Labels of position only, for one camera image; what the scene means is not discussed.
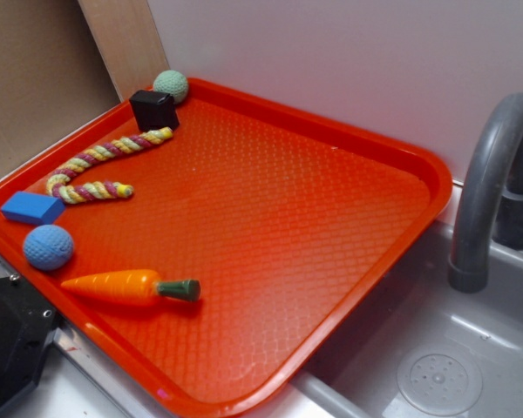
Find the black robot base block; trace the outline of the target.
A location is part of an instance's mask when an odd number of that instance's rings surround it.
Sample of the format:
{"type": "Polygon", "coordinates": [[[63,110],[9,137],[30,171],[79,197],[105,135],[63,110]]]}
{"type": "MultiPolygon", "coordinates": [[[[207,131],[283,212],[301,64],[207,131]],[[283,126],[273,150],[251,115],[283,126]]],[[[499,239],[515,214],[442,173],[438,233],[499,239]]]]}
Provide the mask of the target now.
{"type": "Polygon", "coordinates": [[[0,415],[37,388],[58,323],[57,309],[26,278],[0,278],[0,415]]]}

